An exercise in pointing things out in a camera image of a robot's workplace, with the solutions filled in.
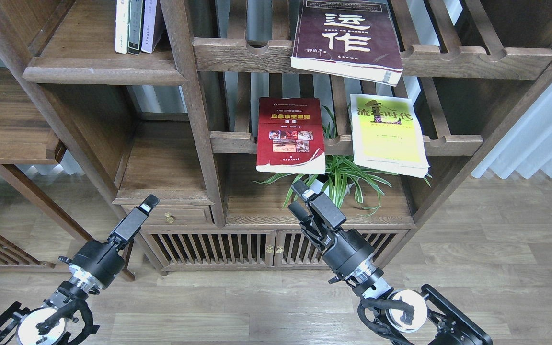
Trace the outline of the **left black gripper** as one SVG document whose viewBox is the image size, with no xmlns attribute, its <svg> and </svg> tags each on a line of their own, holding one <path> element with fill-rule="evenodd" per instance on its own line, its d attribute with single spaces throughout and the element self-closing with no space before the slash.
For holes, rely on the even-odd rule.
<svg viewBox="0 0 552 345">
<path fill-rule="evenodd" d="M 88 241 L 73 258 L 60 256 L 59 260 L 68 264 L 72 273 L 69 282 L 80 289 L 108 288 L 124 266 L 118 252 L 127 247 L 159 202 L 150 194 L 114 227 L 108 242 Z"/>
</svg>

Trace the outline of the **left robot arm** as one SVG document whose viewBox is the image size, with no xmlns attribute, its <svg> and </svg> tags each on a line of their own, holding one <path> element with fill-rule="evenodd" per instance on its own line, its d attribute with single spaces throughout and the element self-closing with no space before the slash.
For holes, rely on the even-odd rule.
<svg viewBox="0 0 552 345">
<path fill-rule="evenodd" d="M 59 257 L 69 266 L 71 278 L 61 282 L 57 290 L 39 308 L 22 308 L 11 304 L 0 315 L 0 344 L 9 341 L 15 332 L 20 345 L 79 345 L 96 334 L 99 325 L 86 300 L 106 289 L 125 265 L 120 251 L 140 231 L 142 223 L 159 203 L 149 195 L 122 220 L 105 242 L 88 241 L 72 258 Z"/>
</svg>

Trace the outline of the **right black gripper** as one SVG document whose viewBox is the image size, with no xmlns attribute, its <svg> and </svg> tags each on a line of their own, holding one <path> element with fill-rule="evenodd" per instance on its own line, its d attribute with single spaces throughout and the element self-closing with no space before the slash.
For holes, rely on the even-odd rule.
<svg viewBox="0 0 552 345">
<path fill-rule="evenodd" d="M 316 194 L 302 180 L 293 183 L 291 188 L 305 207 L 296 201 L 287 207 L 298 219 L 302 233 L 335 273 L 329 284 L 342 280 L 362 284 L 368 280 L 377 270 L 372 263 L 374 247 L 356 229 L 342 229 L 347 218 L 324 192 Z"/>
</svg>

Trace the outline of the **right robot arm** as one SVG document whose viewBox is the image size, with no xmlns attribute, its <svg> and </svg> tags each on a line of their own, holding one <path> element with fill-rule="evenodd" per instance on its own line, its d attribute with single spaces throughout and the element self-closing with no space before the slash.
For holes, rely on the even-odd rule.
<svg viewBox="0 0 552 345">
<path fill-rule="evenodd" d="M 360 297 L 357 314 L 375 334 L 395 345 L 407 345 L 406 333 L 420 330 L 427 320 L 437 328 L 433 345 L 490 345 L 491 337 L 435 288 L 421 292 L 394 290 L 374 265 L 374 249 L 356 229 L 344 230 L 346 216 L 324 193 L 316 194 L 303 181 L 293 191 L 304 201 L 289 205 L 302 233 L 322 254 L 335 274 L 331 283 L 344 281 Z"/>
</svg>

